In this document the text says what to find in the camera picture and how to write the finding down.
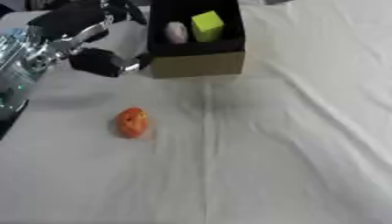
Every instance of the white cloth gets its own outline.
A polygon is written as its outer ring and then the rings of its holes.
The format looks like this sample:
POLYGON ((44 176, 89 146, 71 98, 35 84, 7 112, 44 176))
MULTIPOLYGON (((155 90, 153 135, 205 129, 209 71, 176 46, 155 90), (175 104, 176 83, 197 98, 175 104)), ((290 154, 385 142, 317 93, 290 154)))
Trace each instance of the white cloth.
MULTIPOLYGON (((243 6, 240 76, 110 80, 61 65, 0 143, 0 221, 390 223, 390 7, 243 6), (131 106, 154 134, 113 135, 131 106)), ((98 45, 124 55, 144 35, 116 24, 98 45)))

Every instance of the open box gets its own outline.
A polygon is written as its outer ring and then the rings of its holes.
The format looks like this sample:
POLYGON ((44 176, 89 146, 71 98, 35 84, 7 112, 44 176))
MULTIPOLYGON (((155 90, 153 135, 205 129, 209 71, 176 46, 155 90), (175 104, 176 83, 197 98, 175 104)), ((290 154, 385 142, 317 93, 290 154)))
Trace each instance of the open box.
POLYGON ((245 31, 237 0, 153 0, 150 7, 148 51, 156 78, 240 74, 245 58, 245 31), (191 31, 192 16, 215 11, 225 23, 221 39, 198 43, 191 31), (165 36, 172 21, 183 23, 189 42, 174 45, 165 36))

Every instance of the wrinkled fabric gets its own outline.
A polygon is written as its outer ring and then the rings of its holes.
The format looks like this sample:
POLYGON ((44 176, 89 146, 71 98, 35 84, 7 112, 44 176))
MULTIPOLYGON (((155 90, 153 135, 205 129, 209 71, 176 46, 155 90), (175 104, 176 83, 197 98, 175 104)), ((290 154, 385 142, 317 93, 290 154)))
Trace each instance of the wrinkled fabric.
MULTIPOLYGON (((111 80, 60 65, 0 143, 0 221, 390 223, 390 7, 243 5, 238 76, 111 80), (152 120, 143 139, 111 129, 131 106, 152 120)), ((144 49, 146 30, 112 28, 98 46, 144 49)))

